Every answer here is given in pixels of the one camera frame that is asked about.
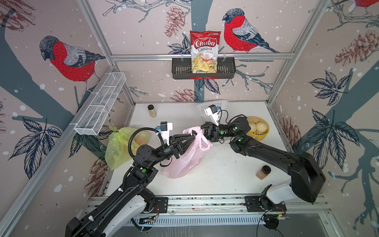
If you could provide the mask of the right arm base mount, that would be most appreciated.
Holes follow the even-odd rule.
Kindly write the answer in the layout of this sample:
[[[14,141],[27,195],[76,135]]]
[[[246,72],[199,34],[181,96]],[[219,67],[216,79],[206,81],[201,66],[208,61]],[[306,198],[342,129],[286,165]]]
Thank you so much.
[[[265,212],[265,211],[286,212],[287,211],[287,208],[284,202],[275,204],[266,197],[245,196],[244,200],[245,200],[244,205],[247,208],[247,212]]]

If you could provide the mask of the green plastic bag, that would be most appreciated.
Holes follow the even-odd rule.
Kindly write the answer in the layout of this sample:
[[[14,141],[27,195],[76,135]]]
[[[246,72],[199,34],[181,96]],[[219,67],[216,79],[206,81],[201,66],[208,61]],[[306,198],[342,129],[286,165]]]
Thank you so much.
[[[108,145],[105,152],[105,161],[110,168],[114,170],[124,163],[131,160],[131,156],[128,152],[128,143],[131,135],[137,130],[132,127],[123,127],[117,129],[115,126],[110,126],[112,133],[108,137]],[[150,135],[145,132],[139,132],[132,141],[131,149],[134,155],[136,155],[137,149],[148,143]]]

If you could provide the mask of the pale spice jar black lid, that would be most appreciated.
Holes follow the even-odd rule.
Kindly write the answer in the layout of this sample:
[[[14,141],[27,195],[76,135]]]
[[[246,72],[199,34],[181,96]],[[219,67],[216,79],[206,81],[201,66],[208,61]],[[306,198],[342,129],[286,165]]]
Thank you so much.
[[[148,105],[148,112],[151,118],[155,118],[157,116],[157,113],[155,111],[154,105]]]

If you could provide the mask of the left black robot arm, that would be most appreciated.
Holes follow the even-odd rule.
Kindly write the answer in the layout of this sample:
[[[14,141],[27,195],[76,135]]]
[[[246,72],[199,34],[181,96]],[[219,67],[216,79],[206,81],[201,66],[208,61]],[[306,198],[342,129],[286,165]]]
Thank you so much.
[[[122,184],[105,201],[82,219],[73,218],[66,226],[66,237],[111,237],[127,221],[137,214],[154,208],[155,195],[147,189],[158,170],[156,164],[171,157],[179,158],[194,142],[197,132],[173,135],[164,142],[162,132],[157,128],[137,129],[131,139],[142,132],[154,132],[161,143],[158,148],[142,145],[134,154],[128,143],[128,152],[133,165],[125,173]]]

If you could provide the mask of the left white bun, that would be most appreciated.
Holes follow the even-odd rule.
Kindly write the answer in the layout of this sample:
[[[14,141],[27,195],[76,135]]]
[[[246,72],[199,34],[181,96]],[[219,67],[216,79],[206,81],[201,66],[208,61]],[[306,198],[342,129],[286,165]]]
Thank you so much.
[[[250,133],[255,133],[257,131],[257,126],[255,123],[250,122],[249,126],[250,126],[250,131],[249,131]]]

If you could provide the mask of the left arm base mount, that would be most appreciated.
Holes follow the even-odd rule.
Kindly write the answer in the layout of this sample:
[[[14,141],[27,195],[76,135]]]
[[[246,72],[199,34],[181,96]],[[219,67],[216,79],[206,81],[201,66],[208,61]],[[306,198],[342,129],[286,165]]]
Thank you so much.
[[[140,214],[165,214],[168,210],[168,197],[155,197],[148,202],[143,199],[144,209]]]

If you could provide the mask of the black wall basket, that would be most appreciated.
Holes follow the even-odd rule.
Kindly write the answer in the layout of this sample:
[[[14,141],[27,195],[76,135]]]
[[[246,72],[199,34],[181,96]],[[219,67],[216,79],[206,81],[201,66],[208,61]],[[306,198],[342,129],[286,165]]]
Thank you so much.
[[[176,80],[232,79],[235,73],[235,59],[230,57],[218,58],[217,63],[202,59],[172,59],[172,77]]]

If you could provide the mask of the pink plastic bag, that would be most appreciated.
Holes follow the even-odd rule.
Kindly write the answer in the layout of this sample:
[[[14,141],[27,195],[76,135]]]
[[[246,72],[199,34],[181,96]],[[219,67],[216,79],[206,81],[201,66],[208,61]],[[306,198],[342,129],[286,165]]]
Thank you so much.
[[[201,162],[205,153],[213,147],[211,142],[205,138],[200,126],[188,128],[183,131],[183,134],[191,134],[193,131],[197,135],[186,152],[180,155],[179,159],[174,158],[174,161],[163,169],[163,174],[167,178],[176,179],[185,176]]]

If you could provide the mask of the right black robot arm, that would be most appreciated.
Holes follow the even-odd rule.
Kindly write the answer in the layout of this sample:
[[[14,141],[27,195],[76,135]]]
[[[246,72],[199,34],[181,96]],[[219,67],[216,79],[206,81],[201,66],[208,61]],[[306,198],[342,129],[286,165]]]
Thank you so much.
[[[268,146],[248,136],[251,127],[247,117],[240,115],[227,124],[206,122],[201,126],[207,140],[216,142],[229,137],[232,150],[243,156],[262,160],[286,172],[291,178],[277,185],[268,185],[262,193],[253,196],[251,204],[262,210],[272,210],[280,203],[300,198],[315,203],[326,177],[309,153],[301,155]]]

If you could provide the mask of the white bun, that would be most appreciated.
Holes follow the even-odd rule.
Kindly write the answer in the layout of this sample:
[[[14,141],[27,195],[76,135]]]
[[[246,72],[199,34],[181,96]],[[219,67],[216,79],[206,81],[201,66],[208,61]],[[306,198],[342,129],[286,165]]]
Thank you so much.
[[[258,122],[256,123],[256,126],[257,126],[256,134],[258,135],[265,134],[268,130],[268,125],[265,122],[262,122],[262,121]]]
[[[250,133],[255,133],[257,131],[257,126],[255,123],[250,122],[249,126],[250,126],[250,131],[249,131]]]

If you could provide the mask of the orange spice jar black lid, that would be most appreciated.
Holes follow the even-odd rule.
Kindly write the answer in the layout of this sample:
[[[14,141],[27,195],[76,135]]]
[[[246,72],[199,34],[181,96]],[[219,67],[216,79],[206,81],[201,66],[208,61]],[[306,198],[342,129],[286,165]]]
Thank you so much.
[[[271,173],[271,168],[267,165],[262,166],[259,171],[256,173],[256,177],[260,180],[265,179]]]

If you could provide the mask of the right white bun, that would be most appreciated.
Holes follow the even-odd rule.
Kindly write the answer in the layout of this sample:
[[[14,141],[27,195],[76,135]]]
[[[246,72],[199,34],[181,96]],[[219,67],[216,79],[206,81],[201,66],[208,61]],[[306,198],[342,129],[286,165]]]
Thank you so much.
[[[258,135],[265,134],[268,130],[268,125],[265,122],[262,122],[262,121],[258,122],[256,123],[256,126],[257,126],[256,134]]]

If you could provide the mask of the Chuba cassava chips bag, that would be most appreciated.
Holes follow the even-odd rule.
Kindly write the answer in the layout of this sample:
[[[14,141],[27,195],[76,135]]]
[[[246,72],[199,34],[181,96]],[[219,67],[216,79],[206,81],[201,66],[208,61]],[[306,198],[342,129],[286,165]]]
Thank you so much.
[[[192,73],[216,73],[221,32],[190,31]]]

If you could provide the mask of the yellow bamboo steamer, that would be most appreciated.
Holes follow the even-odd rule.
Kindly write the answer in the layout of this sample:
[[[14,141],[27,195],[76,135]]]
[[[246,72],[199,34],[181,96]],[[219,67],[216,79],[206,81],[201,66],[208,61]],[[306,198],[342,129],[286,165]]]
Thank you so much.
[[[264,140],[270,131],[268,123],[259,117],[248,117],[247,121],[250,126],[250,130],[247,135],[257,141]]]

